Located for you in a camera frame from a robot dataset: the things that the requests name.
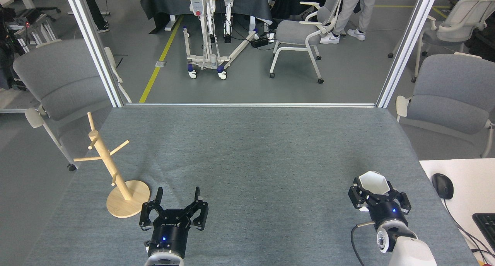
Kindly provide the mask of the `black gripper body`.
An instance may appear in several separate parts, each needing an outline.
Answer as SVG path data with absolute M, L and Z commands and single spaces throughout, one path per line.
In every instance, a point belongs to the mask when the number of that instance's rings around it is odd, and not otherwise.
M 374 222 L 375 230 L 378 230 L 379 226 L 388 220 L 399 220 L 408 226 L 408 222 L 403 214 L 403 211 L 394 201 L 385 201 L 373 206 L 369 206 L 369 214 L 371 220 Z
M 182 209 L 159 210 L 153 222 L 151 240 L 146 243 L 147 255 L 157 251 L 171 251 L 184 257 L 191 220 Z

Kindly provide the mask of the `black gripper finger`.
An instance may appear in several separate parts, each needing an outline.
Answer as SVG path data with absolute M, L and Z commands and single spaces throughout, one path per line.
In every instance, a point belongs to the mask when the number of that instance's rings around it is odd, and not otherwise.
M 152 222 L 150 220 L 150 212 L 153 210 L 155 210 L 159 215 L 154 220 L 153 225 L 155 225 L 156 223 L 162 224 L 166 222 L 166 214 L 161 206 L 162 195 L 163 195 L 163 188 L 159 187 L 155 199 L 142 204 L 141 215 L 139 220 L 139 226 L 141 227 L 142 231 L 147 231 L 151 229 L 150 226 L 152 225 Z
M 355 208 L 360 211 L 369 211 L 369 206 L 381 203 L 384 200 L 383 177 L 357 177 L 350 187 L 348 195 Z
M 200 211 L 199 216 L 191 220 L 191 218 L 197 211 Z M 190 229 L 191 226 L 197 227 L 196 229 L 200 231 L 203 231 L 205 229 L 205 224 L 208 215 L 208 202 L 203 201 L 203 198 L 200 196 L 199 187 L 196 187 L 195 199 L 190 205 L 184 208 L 183 215 L 188 220 L 186 224 L 186 229 Z
M 390 190 L 388 192 L 388 200 L 396 203 L 400 206 L 402 213 L 408 215 L 411 210 L 410 201 L 404 192 L 398 192 L 397 190 Z

